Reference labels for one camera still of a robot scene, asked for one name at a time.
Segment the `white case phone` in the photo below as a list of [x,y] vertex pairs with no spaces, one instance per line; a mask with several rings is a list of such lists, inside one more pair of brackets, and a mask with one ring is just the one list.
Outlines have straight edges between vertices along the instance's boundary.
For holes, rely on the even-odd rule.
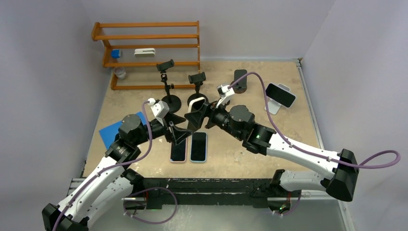
[[190,112],[195,112],[199,110],[205,102],[206,102],[206,99],[204,97],[199,97],[197,99],[191,100],[188,105],[187,112],[190,113]]

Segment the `black tall phone stand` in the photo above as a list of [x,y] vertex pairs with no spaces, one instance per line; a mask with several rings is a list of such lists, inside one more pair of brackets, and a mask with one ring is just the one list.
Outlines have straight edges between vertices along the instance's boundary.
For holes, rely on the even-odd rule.
[[162,98],[162,101],[167,103],[170,113],[175,113],[181,108],[181,99],[176,95],[170,94],[170,90],[174,88],[174,85],[169,85],[167,83],[168,78],[166,71],[167,69],[174,67],[174,65],[175,63],[173,59],[156,65],[157,70],[161,73],[161,82],[164,83],[166,91],[166,96]]

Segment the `blue case phone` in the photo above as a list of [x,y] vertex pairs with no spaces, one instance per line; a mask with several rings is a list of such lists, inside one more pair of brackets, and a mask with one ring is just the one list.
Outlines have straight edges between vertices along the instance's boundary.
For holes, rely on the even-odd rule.
[[207,133],[196,132],[191,137],[190,160],[192,162],[207,161]]

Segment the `pink case phone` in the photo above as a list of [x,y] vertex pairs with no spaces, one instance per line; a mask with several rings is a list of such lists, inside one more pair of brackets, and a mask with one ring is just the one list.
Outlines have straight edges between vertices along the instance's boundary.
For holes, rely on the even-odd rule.
[[183,140],[179,144],[171,144],[170,161],[171,162],[185,162],[187,152],[187,141]]

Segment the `black round-base phone stand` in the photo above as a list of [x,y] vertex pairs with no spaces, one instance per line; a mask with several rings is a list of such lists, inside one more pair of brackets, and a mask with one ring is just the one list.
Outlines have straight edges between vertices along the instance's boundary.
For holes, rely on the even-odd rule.
[[205,100],[208,101],[208,98],[204,94],[200,93],[200,88],[203,85],[203,82],[206,81],[205,72],[195,75],[188,75],[188,79],[191,84],[195,85],[195,93],[187,99],[187,105],[189,105],[192,100],[200,97],[204,97]]

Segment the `dark round phone stand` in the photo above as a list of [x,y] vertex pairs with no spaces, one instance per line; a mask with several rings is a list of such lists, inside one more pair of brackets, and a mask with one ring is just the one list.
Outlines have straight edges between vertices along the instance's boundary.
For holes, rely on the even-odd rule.
[[[238,80],[240,77],[243,75],[247,74],[246,69],[237,69],[234,71],[234,80],[231,83],[234,83],[236,80]],[[234,85],[233,90],[236,94],[242,94],[245,93],[247,90],[247,78],[243,78],[240,80],[236,85]]]

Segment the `white folding phone stand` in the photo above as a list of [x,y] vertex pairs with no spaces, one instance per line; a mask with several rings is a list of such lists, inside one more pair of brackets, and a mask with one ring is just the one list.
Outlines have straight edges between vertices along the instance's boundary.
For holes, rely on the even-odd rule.
[[[280,87],[282,87],[285,90],[290,92],[290,88],[287,87],[286,85],[283,85],[283,84],[280,83],[280,84],[278,84],[278,86],[280,86]],[[270,99],[269,97],[267,97],[267,99],[268,99],[268,111],[269,111],[269,113],[271,113],[273,115],[275,115],[279,111],[279,109],[281,107],[284,107],[283,105],[277,103],[276,101]]]

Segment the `black phone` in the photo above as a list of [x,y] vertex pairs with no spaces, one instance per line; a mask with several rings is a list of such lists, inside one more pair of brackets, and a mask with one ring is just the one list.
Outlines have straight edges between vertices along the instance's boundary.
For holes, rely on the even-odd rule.
[[267,97],[286,108],[290,108],[296,100],[296,96],[294,94],[273,83],[268,84],[265,92]]

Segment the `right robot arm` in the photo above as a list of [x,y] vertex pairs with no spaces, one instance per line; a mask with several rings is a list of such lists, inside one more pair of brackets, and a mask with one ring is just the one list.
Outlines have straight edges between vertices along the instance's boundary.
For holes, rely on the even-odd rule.
[[255,121],[255,115],[245,105],[233,106],[227,111],[223,106],[216,108],[210,103],[185,114],[189,124],[200,129],[205,118],[206,128],[214,126],[227,132],[242,146],[254,153],[278,157],[310,169],[303,176],[288,170],[277,171],[275,180],[270,183],[271,192],[281,196],[287,191],[324,191],[340,201],[351,202],[357,184],[359,170],[352,151],[328,151],[280,136],[269,127]]

